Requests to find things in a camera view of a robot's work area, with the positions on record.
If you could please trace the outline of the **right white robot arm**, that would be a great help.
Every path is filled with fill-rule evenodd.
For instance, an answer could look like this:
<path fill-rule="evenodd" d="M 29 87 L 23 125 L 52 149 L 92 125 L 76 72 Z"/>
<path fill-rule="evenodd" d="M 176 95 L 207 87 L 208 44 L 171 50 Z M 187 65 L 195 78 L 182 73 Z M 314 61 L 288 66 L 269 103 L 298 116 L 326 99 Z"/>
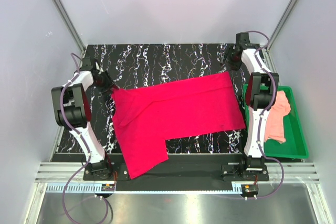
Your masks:
<path fill-rule="evenodd" d="M 248 130 L 244 153 L 233 173 L 241 181 L 266 182 L 269 180 L 264 151 L 267 119 L 275 104 L 279 75 L 266 66 L 260 52 L 268 45 L 256 46 L 250 42 L 249 34 L 264 33 L 256 30 L 236 34 L 235 44 L 225 53 L 224 63 L 231 71 L 246 66 L 250 77 L 245 91 L 245 106 L 248 108 Z"/>

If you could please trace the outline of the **red t shirt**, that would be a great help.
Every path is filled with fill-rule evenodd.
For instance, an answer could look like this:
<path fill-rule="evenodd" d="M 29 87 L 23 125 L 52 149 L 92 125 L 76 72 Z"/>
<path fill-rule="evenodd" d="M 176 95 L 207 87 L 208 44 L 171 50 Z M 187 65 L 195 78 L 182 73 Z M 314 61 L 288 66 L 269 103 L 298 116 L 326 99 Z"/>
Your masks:
<path fill-rule="evenodd" d="M 245 128 L 228 72 L 137 89 L 115 89 L 112 118 L 129 175 L 168 159 L 166 141 Z"/>

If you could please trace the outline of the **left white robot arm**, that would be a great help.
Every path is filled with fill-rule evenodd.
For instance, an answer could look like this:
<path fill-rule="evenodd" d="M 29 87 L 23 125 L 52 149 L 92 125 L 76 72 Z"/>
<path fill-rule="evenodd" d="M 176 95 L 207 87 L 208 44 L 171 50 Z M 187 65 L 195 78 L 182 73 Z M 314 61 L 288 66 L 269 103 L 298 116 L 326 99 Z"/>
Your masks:
<path fill-rule="evenodd" d="M 95 86 L 109 94 L 116 86 L 94 57 L 84 57 L 81 62 L 81 66 L 75 63 L 74 76 L 66 84 L 51 90 L 55 120 L 77 140 L 85 154 L 84 179 L 107 180 L 113 175 L 113 167 L 92 129 L 86 90 Z"/>

